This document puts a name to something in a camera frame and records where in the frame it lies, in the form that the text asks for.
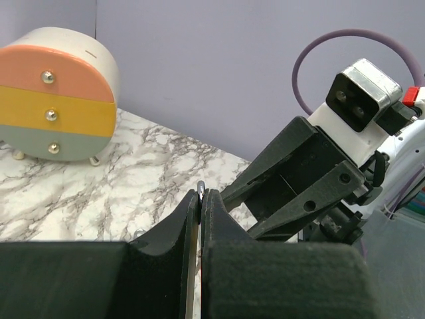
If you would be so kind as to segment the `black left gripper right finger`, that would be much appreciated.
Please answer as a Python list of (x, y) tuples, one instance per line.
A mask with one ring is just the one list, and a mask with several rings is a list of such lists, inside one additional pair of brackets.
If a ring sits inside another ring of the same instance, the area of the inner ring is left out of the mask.
[(215, 189), (203, 197), (201, 225), (203, 318), (375, 317), (375, 290), (353, 247), (255, 241)]

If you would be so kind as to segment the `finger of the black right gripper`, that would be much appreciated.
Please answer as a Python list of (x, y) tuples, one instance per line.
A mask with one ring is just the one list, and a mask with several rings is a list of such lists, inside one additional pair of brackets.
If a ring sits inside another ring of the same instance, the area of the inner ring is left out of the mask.
[(246, 201), (263, 184), (262, 180), (267, 179), (264, 174), (293, 154), (314, 133), (315, 128), (304, 117), (295, 117), (221, 192), (226, 209), (232, 211)]
[(342, 161), (248, 234), (258, 241), (286, 242), (318, 216), (362, 186), (362, 173)]

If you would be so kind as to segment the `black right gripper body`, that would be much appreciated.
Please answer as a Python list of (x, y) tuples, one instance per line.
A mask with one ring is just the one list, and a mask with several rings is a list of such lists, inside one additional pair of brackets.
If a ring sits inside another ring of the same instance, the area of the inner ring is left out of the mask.
[(353, 244), (365, 216), (349, 204), (365, 205), (382, 190), (382, 154), (357, 167), (324, 133), (314, 134), (286, 162), (282, 176), (297, 193), (285, 207), (278, 239), (297, 233), (302, 241)]

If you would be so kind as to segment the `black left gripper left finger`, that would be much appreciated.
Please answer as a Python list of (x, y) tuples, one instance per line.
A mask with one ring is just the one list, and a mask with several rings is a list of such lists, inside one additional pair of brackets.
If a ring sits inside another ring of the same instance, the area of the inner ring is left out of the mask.
[(137, 239), (1, 244), (2, 318), (190, 318), (198, 195)]

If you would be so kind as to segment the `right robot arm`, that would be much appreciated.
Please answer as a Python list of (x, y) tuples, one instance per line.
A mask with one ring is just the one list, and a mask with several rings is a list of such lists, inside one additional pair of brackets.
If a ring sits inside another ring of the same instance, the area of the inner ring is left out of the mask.
[(424, 185), (420, 122), (392, 136), (362, 164), (306, 118), (294, 118), (222, 192), (228, 210), (245, 205), (256, 219), (248, 234), (259, 241), (355, 243), (376, 210), (402, 207)]

